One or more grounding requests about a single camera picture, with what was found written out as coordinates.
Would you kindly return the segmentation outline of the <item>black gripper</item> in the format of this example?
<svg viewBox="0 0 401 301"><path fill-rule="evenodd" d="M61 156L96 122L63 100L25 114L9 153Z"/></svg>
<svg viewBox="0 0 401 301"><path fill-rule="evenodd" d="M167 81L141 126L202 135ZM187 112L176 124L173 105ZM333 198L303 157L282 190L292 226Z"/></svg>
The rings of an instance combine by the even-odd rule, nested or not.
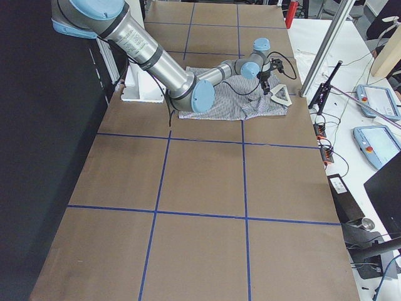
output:
<svg viewBox="0 0 401 301"><path fill-rule="evenodd" d="M258 79L262 82L262 89L265 95L268 94L268 79L271 76L271 72L278 70L280 73L284 73L284 67L282 60L274 58L266 63L262 70L258 73Z"/></svg>

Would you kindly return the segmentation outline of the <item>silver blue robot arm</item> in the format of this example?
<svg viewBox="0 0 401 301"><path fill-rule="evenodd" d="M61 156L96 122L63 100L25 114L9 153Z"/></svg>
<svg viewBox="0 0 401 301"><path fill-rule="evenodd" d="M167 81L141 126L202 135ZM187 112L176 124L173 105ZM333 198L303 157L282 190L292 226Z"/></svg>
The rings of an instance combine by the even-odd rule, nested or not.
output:
<svg viewBox="0 0 401 301"><path fill-rule="evenodd" d="M203 113L215 100L214 86L234 75L259 78L264 93L274 67L266 38L253 43L253 52L238 60L226 60L194 75L185 71L133 18L125 1L52 1L55 31L79 38L115 42L142 70L153 75L167 89L172 106L179 111Z"/></svg>

